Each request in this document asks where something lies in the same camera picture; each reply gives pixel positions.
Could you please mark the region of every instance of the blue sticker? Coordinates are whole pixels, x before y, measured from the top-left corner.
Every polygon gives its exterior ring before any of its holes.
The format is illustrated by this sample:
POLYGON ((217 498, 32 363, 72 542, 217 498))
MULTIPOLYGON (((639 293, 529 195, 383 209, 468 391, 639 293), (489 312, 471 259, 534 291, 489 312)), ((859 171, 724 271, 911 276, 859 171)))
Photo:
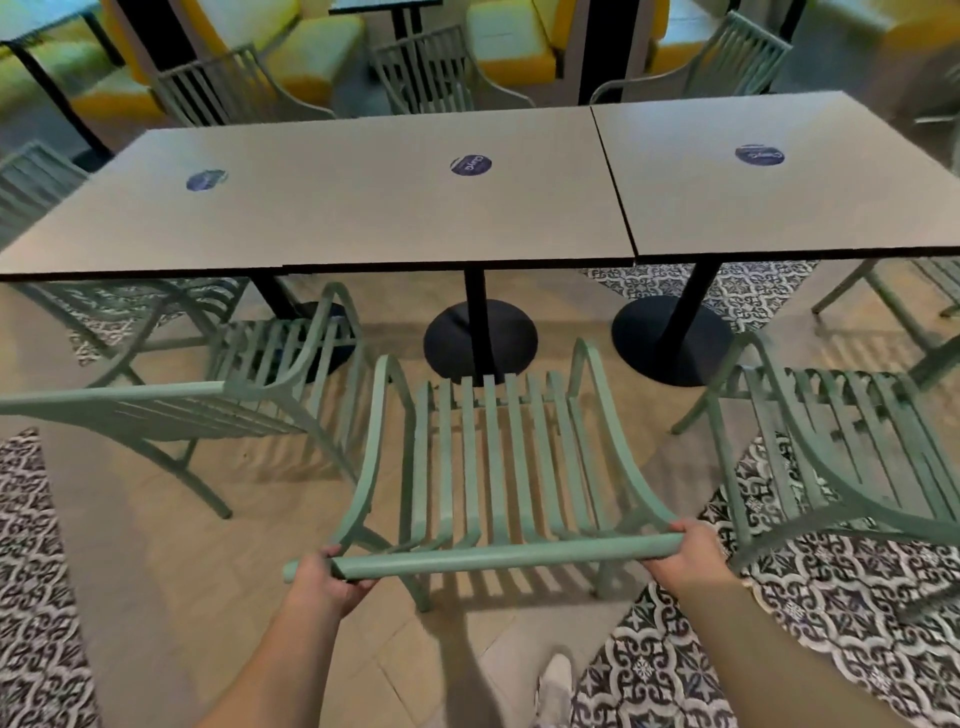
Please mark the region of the blue sticker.
POLYGON ((467 155, 453 160, 450 164, 450 171, 455 175, 462 177, 475 177, 482 175, 493 166, 493 161, 483 155, 467 155))
POLYGON ((766 144, 744 144, 736 148, 736 158, 754 167, 774 167, 783 164, 786 155, 777 147, 768 147, 766 144))
POLYGON ((213 189, 226 179, 227 173, 222 169, 204 169, 186 181, 186 188, 191 192, 203 192, 205 189, 213 189))

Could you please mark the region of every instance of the floor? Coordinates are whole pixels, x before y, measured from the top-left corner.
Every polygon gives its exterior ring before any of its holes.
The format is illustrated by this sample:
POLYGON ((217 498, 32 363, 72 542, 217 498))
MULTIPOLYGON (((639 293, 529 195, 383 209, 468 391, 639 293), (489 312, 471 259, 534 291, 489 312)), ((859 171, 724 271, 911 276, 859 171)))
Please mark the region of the floor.
MULTIPOLYGON (((878 366, 916 356, 862 286, 815 326, 810 304, 852 266, 821 264, 775 317, 767 330, 784 360, 853 357, 878 366)), ((893 264, 890 272, 912 303, 936 310, 935 294, 908 268, 893 264)), ((460 277, 338 279, 374 346, 396 354, 412 382, 429 377, 420 340, 439 311, 463 298, 460 277)), ((309 298, 323 282, 294 284, 309 298)), ((537 322, 534 370, 566 369, 577 336, 598 345, 636 462, 672 508, 697 513, 718 482, 708 436, 691 431, 672 439, 667 428, 698 391, 659 385, 618 359, 608 327, 623 299, 574 271, 495 272, 488 288, 537 322)), ((262 302, 251 294, 244 313, 262 315, 262 302)), ((4 391, 79 386, 95 372, 97 365, 77 366, 58 325, 7 288, 0 289, 0 335, 8 342, 0 349, 4 391)), ((201 366, 195 354, 150 354, 137 368, 148 381, 188 379, 201 366)), ((958 422, 954 402, 938 399, 949 426, 958 422)), ((7 418, 0 437, 28 424, 7 418)), ((389 411, 386 442, 398 441, 398 425, 389 411)), ((734 417, 733 429, 738 447, 756 432, 747 417, 734 417)), ((195 469, 233 507, 234 519, 223 522, 174 478, 103 438, 57 425, 42 425, 40 435, 104 724, 189 724, 251 654, 284 594, 282 564, 324 543, 336 527, 347 486, 302 439, 204 443, 195 469)), ((398 461, 396 448, 388 448, 386 482, 398 461)), ((375 517, 391 513, 394 492, 381 486, 375 517)), ((627 576, 619 598, 605 602, 589 594, 576 570, 438 577, 436 606, 426 615, 416 613, 395 579, 384 580, 341 627, 322 726, 524 726, 549 648, 567 645, 585 667, 645 578, 639 567, 627 576)))

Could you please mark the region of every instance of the shoe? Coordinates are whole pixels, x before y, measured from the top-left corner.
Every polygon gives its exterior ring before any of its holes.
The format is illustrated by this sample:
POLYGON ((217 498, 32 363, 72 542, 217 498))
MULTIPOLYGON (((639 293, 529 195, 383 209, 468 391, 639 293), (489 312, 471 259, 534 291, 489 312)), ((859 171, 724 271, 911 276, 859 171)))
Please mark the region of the shoe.
POLYGON ((557 651, 537 678, 534 725, 568 726, 572 704, 573 662, 564 652, 557 651))

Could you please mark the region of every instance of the sage green chair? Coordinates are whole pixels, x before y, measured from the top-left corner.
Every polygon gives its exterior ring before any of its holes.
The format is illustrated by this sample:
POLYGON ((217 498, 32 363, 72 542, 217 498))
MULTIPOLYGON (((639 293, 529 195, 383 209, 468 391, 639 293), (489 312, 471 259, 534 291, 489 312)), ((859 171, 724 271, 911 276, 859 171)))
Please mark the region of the sage green chair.
POLYGON ((503 102, 521 108, 534 105, 529 96, 484 75, 459 25, 374 48, 372 62, 394 113, 474 111, 501 108, 503 102))
POLYGON ((960 546, 957 476, 911 376, 784 368, 763 335, 751 331, 738 335, 673 433, 704 414, 736 535, 732 569, 814 531, 960 546), (747 351, 757 364, 739 363, 747 351), (769 457, 782 517, 760 535, 751 533, 737 486, 721 400, 751 403, 769 457), (778 432, 789 439, 795 472, 780 451, 778 432))
MULTIPOLYGON (((375 553, 334 558, 335 573, 346 579, 400 576, 425 611, 429 598, 413 578, 418 574, 598 561, 603 566, 597 591, 603 593, 612 578, 611 561, 677 551, 681 535, 665 533, 675 516, 636 468, 592 345, 577 341, 568 381, 559 372, 545 378, 507 375, 500 395, 492 376, 478 384, 464 378, 455 392, 449 379, 441 379, 436 386, 424 382, 412 395, 396 359, 379 358, 366 457, 353 503, 332 538, 344 551, 358 545, 375 553), (603 462, 612 471, 602 468, 591 446, 581 391, 585 369, 601 422, 599 434, 609 445, 609 459, 603 462), (390 386, 405 417, 396 544, 365 523, 377 485, 390 386), (457 453, 455 432, 462 432, 457 453), (481 459, 486 459, 486 477, 479 473, 481 459), (611 488, 611 481, 604 473, 623 481, 633 508, 617 521, 607 512, 604 489, 611 488), (455 489, 462 494, 462 518, 454 513, 455 489), (511 503, 516 504, 516 522, 509 513, 511 503), (439 514, 434 528, 429 523, 432 508, 439 514), (485 522, 491 525, 489 532, 485 522), (463 535, 455 539, 460 525, 463 535), (637 535, 645 525, 658 533, 637 535)), ((296 569, 297 562, 288 564, 285 578, 292 579, 296 569)))
POLYGON ((278 84, 250 43, 164 71, 153 87, 167 113, 187 127, 337 118, 278 84))
MULTIPOLYGON (((10 245, 23 231, 58 205, 88 175, 39 142, 31 142, 0 161, 0 246, 10 245)), ((168 317, 186 314, 199 335, 142 342, 141 352, 200 346, 233 315, 247 287, 245 279, 85 280, 14 283, 29 298, 64 326, 74 331, 98 354, 113 357, 114 344, 91 329, 126 326, 149 318, 159 302, 182 291, 168 317)), ((142 384, 128 368, 125 375, 142 384)))
MULTIPOLYGON (((910 309, 900 299, 880 276, 877 265, 880 260, 864 260, 852 273, 824 296, 811 309, 819 316, 831 303, 843 296, 859 280, 866 282, 874 289, 880 300, 890 309, 903 329, 913 342, 924 352, 924 358, 911 372, 915 382, 922 390, 935 382, 945 369, 960 362, 960 352, 955 346, 944 344, 944 339, 937 333, 926 329, 910 309)), ((951 301, 940 315, 944 318, 955 316, 960 312, 960 257, 925 257, 914 258, 910 261, 924 276, 951 301)))
POLYGON ((116 385, 159 319, 181 304, 185 295, 172 293, 155 308, 108 370, 86 388, 7 395, 0 398, 0 415, 75 425, 109 437, 174 475, 224 519, 232 515, 229 507, 189 467, 201 440, 306 434, 355 485, 356 469, 350 464, 348 448, 371 362, 347 289, 328 283, 312 320, 234 322, 220 327, 209 345, 203 381, 116 385), (330 315, 334 299, 344 307, 345 316, 330 315), (341 345, 356 349, 335 422, 324 426, 320 417, 330 360, 341 345), (317 354, 316 379, 310 383, 307 379, 317 354), (180 456, 157 446, 171 443, 184 443, 180 456))
POLYGON ((656 76, 607 81, 590 96, 598 103, 612 90, 657 83, 682 83, 681 98, 752 96, 762 93, 777 76, 791 45, 730 11, 713 36, 687 65, 656 76))

